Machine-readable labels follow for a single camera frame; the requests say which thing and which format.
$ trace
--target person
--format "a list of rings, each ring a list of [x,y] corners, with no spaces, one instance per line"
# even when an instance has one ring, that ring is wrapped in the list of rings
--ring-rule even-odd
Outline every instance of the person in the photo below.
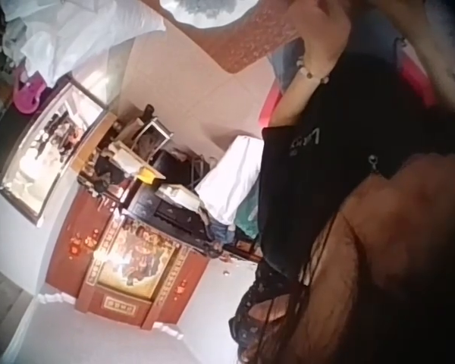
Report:
[[[422,0],[373,3],[416,45],[438,104],[383,48],[347,46],[349,1],[290,6],[301,42],[281,60],[298,67],[262,132],[259,191],[264,260],[289,293],[247,310],[262,330],[245,362],[455,362],[455,78]]]

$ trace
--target white tile floor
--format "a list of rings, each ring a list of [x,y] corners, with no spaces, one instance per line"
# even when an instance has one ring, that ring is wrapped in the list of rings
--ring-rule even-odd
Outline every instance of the white tile floor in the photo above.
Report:
[[[274,75],[266,59],[238,74],[223,71],[169,22],[137,38],[127,66],[120,113],[155,107],[174,141],[218,158],[236,134],[260,135],[258,116]]]

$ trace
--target white cloth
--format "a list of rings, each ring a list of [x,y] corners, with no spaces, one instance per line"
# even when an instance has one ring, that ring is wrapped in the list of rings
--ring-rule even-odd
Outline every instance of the white cloth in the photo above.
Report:
[[[264,143],[238,136],[219,163],[196,187],[208,213],[224,225],[232,225],[238,206],[251,191],[261,169]]]
[[[179,5],[178,0],[160,0],[160,6],[170,12],[176,21],[190,24],[200,29],[223,27],[224,25],[233,23],[257,3],[258,0],[236,0],[233,11],[221,11],[215,17],[208,17],[205,14],[193,13],[192,11],[187,10]]]

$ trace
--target desk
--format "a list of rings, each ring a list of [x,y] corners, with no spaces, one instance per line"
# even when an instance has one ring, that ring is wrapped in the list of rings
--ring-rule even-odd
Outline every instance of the desk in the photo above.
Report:
[[[230,74],[240,72],[297,37],[296,30],[284,18],[291,0],[259,0],[234,23],[204,30],[177,22],[158,0],[142,1],[172,22]]]

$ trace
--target framed picture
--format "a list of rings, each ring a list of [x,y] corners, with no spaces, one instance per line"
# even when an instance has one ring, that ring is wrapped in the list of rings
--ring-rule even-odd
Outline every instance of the framed picture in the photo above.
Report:
[[[126,219],[113,242],[98,284],[141,300],[155,299],[157,288],[168,274],[179,244],[150,227]]]

